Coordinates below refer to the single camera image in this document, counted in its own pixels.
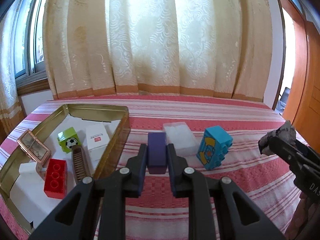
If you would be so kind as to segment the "person's right hand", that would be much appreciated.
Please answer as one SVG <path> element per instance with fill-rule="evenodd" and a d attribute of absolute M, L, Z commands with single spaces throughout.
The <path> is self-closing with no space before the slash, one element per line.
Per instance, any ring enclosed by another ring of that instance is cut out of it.
<path fill-rule="evenodd" d="M 299 198 L 299 204 L 295 210 L 295 213 L 293 214 L 289 226 L 285 231 L 286 239 L 295 239 L 303 224 L 313 216 L 319 206 L 319 204 L 316 203 L 308 203 L 309 199 L 304 192 L 300 193 Z"/>

